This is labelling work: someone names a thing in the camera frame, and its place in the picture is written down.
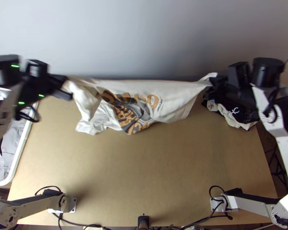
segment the white cloth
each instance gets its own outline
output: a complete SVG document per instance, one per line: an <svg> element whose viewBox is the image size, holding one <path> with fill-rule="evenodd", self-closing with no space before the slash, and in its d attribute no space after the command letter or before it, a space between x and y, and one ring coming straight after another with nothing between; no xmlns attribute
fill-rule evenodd
<svg viewBox="0 0 288 230"><path fill-rule="evenodd" d="M82 115L76 131L94 135L112 128L134 134L154 122L186 118L197 94L216 76L197 82L71 79L63 87L73 93Z"/></svg>
<svg viewBox="0 0 288 230"><path fill-rule="evenodd" d="M247 124L239 123L237 120L234 118L234 116L226 110L226 108L222 104L216 104L212 100L207 101L207 108L212 111L216 112L219 111L221 115L223 115L228 123L228 125L236 128L242 127L245 130L249 130L251 127L253 127L257 122L251 122Z"/></svg>

